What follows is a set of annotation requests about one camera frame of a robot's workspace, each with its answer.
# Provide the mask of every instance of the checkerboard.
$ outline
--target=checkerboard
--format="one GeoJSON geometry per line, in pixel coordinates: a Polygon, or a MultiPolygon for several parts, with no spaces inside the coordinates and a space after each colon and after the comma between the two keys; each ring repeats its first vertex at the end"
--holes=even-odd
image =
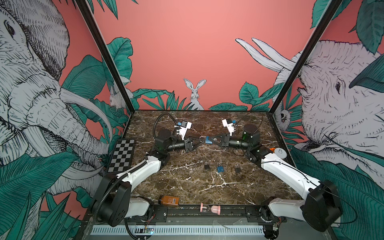
{"type": "Polygon", "coordinates": [[[124,172],[131,167],[133,152],[135,150],[134,138],[122,138],[116,143],[112,154],[108,172],[124,172]]]}

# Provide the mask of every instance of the rabbit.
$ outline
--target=rabbit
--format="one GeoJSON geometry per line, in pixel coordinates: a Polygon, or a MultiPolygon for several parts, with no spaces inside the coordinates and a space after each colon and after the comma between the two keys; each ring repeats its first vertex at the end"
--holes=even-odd
{"type": "Polygon", "coordinates": [[[201,88],[207,81],[205,79],[201,80],[196,88],[193,88],[193,84],[191,81],[189,81],[188,79],[184,78],[184,82],[185,84],[187,85],[187,87],[189,89],[192,90],[192,94],[191,94],[191,104],[193,104],[193,107],[191,110],[204,110],[204,108],[200,105],[198,99],[199,99],[199,94],[198,94],[198,89],[201,88]]]}

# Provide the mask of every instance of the blue connector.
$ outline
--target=blue connector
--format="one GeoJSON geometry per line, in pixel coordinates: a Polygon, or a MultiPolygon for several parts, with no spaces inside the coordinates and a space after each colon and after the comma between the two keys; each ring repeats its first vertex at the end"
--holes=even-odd
{"type": "Polygon", "coordinates": [[[205,138],[205,143],[206,143],[206,144],[212,144],[213,142],[212,142],[211,140],[209,140],[208,138],[209,138],[209,137],[206,137],[206,138],[205,138]]]}

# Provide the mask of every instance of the animal eye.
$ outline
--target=animal eye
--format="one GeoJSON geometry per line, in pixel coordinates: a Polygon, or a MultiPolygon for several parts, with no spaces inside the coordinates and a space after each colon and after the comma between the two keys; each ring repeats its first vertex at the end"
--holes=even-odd
{"type": "Polygon", "coordinates": [[[340,86],[341,86],[341,85],[340,85],[340,82],[337,82],[335,87],[336,87],[336,90],[337,90],[337,92],[338,92],[339,94],[340,94],[340,86]]]}
{"type": "Polygon", "coordinates": [[[9,22],[7,22],[6,20],[4,21],[4,25],[7,28],[8,33],[13,37],[15,35],[15,30],[13,29],[13,27],[9,25],[9,22]]]}

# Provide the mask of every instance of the white round object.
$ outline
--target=white round object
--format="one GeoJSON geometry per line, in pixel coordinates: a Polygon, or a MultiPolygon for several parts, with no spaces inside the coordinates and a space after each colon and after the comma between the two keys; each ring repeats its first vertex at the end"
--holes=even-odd
{"type": "Polygon", "coordinates": [[[275,151],[274,151],[274,153],[275,153],[279,158],[281,158],[281,159],[284,159],[284,158],[287,157],[287,152],[286,152],[284,149],[280,148],[280,147],[276,148],[275,151]]]}

